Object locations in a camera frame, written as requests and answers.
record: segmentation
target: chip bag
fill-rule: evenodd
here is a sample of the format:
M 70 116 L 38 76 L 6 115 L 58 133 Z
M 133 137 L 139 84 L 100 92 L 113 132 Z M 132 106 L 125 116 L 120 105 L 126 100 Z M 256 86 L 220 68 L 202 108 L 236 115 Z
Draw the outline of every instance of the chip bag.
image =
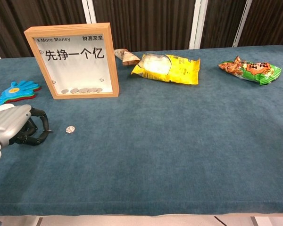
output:
M 197 85 L 199 69 L 200 59 L 193 61 L 173 55 L 144 54 L 131 74 L 146 79 Z
M 260 85 L 266 85 L 277 80 L 282 70 L 280 67 L 276 67 L 270 63 L 242 61 L 238 56 L 234 62 L 225 61 L 218 66 L 238 78 L 256 81 Z

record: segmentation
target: wooden picture frame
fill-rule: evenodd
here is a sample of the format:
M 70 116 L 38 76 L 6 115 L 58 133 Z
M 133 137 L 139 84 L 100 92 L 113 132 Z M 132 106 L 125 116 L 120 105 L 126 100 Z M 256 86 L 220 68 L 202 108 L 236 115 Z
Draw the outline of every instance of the wooden picture frame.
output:
M 27 38 L 27 41 L 32 49 L 35 59 L 40 67 L 40 70 L 45 78 L 45 81 L 54 99 L 118 96 L 119 86 L 118 86 L 117 68 L 115 63 L 110 23 L 37 26 L 37 27 L 30 27 L 29 29 L 24 31 L 24 34 Z M 71 43 L 70 40 L 75 40 L 72 41 L 73 42 L 72 46 L 68 46 L 69 48 L 74 49 L 75 47 L 78 48 L 78 46 L 82 48 L 81 47 L 82 45 L 86 45 L 89 48 L 91 48 L 91 50 L 88 51 L 87 48 L 85 47 L 83 49 L 83 52 L 86 50 L 85 53 L 81 52 L 81 53 L 68 54 L 66 53 L 68 40 L 69 40 L 68 45 L 70 45 Z M 99 43 L 99 45 L 102 46 L 103 48 L 94 47 L 97 43 Z M 53 45 L 55 44 L 60 46 L 63 45 L 63 49 L 61 48 L 61 50 L 59 50 L 58 48 L 53 48 Z M 54 50 L 53 51 L 46 50 L 46 54 L 44 54 L 45 50 L 40 50 L 39 49 L 40 45 L 42 46 L 50 45 Z M 76 66 L 77 65 L 76 62 L 82 61 L 82 58 L 80 59 L 80 61 L 78 60 L 79 57 L 84 57 L 87 59 L 85 61 L 86 63 L 80 63 L 82 64 L 83 68 L 86 67 L 84 69 L 85 71 L 80 71 L 83 72 L 84 74 L 87 74 L 84 77 L 87 78 L 86 80 L 75 78 L 75 76 L 80 76 L 83 73 L 76 73 L 76 74 L 73 73 L 71 75 L 67 74 L 66 77 L 68 76 L 68 78 L 70 78 L 70 76 L 72 76 L 71 78 L 73 78 L 73 81 L 69 81 L 65 79 L 65 77 L 60 75 L 61 73 L 59 70 L 64 70 L 64 72 L 66 71 L 65 73 L 68 73 L 68 71 L 71 70 L 80 70 L 82 67 Z M 68 63 L 66 62 L 68 59 L 71 59 L 70 61 L 72 66 L 70 64 L 69 64 L 70 66 L 68 66 Z M 79 87 L 72 90 L 69 90 L 67 89 L 67 87 L 65 87 L 65 89 L 63 90 L 64 93 L 61 93 L 60 90 L 62 88 L 57 88 L 57 86 L 61 86 L 61 84 L 64 83 L 74 84 L 80 82 L 80 84 L 82 85 L 91 83 L 92 82 L 91 77 L 92 79 L 94 79 L 94 75 L 92 74 L 93 68 L 96 68 L 97 74 L 101 74 L 102 72 L 106 73 L 104 74 L 105 78 L 107 78 L 106 81 L 104 79 L 100 79 L 100 81 L 104 81 L 104 83 L 101 83 L 105 86 L 103 89 L 97 88 L 96 86 L 94 88 L 85 87 L 83 88 L 84 91 L 86 91 L 86 89 L 88 89 L 88 91 L 83 92 L 83 89 L 80 89 L 82 92 L 80 91 L 73 93 L 76 89 L 79 89 Z M 58 83 L 58 85 L 55 84 L 56 82 L 53 80 L 54 76 L 58 77 L 58 81 L 60 82 Z

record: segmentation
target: floor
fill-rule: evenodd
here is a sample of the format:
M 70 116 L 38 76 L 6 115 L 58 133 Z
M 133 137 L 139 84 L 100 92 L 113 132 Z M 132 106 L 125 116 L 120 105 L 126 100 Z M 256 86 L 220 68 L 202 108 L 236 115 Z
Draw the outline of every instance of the floor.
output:
M 0 226 L 283 226 L 283 217 L 212 215 L 0 216 Z

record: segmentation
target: wooden frame border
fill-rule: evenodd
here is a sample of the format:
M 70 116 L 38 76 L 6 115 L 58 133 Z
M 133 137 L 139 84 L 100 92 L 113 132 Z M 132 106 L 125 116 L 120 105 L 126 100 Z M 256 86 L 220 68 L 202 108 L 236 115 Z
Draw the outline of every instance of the wooden frame border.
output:
M 57 36 L 71 36 L 71 35 L 90 35 L 103 34 L 107 62 L 110 73 L 110 80 L 112 85 L 112 93 L 74 93 L 74 94 L 58 94 L 54 85 L 51 82 L 50 74 L 45 66 L 42 56 L 39 52 L 34 38 L 38 37 L 57 37 Z M 24 31 L 26 39 L 32 49 L 33 55 L 40 67 L 40 70 L 45 78 L 47 86 L 54 99 L 73 99 L 73 98 L 94 98 L 94 97 L 118 97 L 119 86 L 117 78 L 117 67 L 115 63 L 112 35 L 110 23 L 97 24 L 73 24 L 73 25 L 54 25 L 54 26 L 38 26 L 30 27 Z

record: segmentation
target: yellow snack bag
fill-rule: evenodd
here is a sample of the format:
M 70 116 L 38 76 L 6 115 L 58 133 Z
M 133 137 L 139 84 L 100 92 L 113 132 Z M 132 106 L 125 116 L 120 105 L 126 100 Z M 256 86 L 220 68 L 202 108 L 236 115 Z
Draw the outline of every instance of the yellow snack bag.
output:
M 174 55 L 144 54 L 131 74 L 146 79 L 197 85 L 200 59 L 189 60 Z

